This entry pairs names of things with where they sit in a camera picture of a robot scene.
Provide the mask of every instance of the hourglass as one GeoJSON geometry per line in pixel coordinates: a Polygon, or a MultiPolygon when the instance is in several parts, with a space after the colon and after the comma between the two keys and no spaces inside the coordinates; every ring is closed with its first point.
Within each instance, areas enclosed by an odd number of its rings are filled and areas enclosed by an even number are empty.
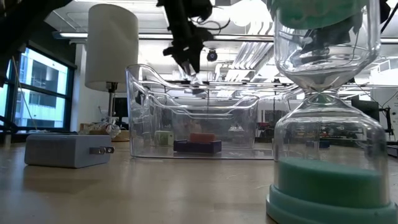
{"type": "Polygon", "coordinates": [[[384,130],[337,95],[377,57],[379,1],[274,0],[271,14],[276,66],[305,99],[275,127],[267,214],[279,224],[397,223],[384,130]]]}

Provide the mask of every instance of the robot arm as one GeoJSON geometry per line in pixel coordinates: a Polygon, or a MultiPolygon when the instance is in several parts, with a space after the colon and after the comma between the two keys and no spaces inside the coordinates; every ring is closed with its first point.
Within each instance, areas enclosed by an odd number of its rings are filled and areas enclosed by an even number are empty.
{"type": "Polygon", "coordinates": [[[188,18],[207,20],[213,9],[210,0],[158,0],[157,6],[164,7],[169,21],[167,29],[173,35],[172,46],[163,55],[171,55],[186,74],[198,73],[203,42],[212,40],[213,35],[205,28],[196,27],[188,18]]]}

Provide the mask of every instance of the table surface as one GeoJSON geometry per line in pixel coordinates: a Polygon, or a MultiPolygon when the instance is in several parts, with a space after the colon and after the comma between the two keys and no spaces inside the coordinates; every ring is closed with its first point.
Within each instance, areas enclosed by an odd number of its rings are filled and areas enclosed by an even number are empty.
{"type": "MultiPolygon", "coordinates": [[[[0,146],[0,223],[274,223],[272,161],[132,159],[115,146],[110,163],[82,169],[26,166],[23,144],[0,146]]],[[[389,169],[396,202],[395,159],[389,169]]]]}

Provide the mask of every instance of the clear plastic bin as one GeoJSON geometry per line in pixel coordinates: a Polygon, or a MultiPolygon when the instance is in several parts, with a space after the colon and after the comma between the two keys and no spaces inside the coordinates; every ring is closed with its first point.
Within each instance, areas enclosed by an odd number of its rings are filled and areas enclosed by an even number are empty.
{"type": "Polygon", "coordinates": [[[261,122],[257,107],[261,103],[269,111],[283,111],[282,117],[287,110],[282,92],[292,86],[281,88],[277,96],[258,97],[247,86],[173,85],[146,65],[132,65],[126,71],[131,156],[272,159],[271,142],[255,143],[261,122]],[[242,94],[221,97],[221,91],[242,94]],[[181,97],[184,93],[193,97],[181,97]],[[175,151],[175,140],[190,141],[198,134],[201,138],[210,136],[221,141],[221,152],[175,151]]]}

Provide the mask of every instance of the small toy object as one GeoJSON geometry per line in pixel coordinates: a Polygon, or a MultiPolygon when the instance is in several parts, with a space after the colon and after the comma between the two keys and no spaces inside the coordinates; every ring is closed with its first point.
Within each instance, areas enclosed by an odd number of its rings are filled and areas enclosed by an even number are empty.
{"type": "Polygon", "coordinates": [[[155,145],[157,146],[173,146],[174,133],[171,131],[156,131],[155,145]]]}
{"type": "Polygon", "coordinates": [[[212,142],[216,140],[216,136],[214,134],[207,134],[207,133],[191,133],[189,135],[189,140],[191,142],[212,142]]]}

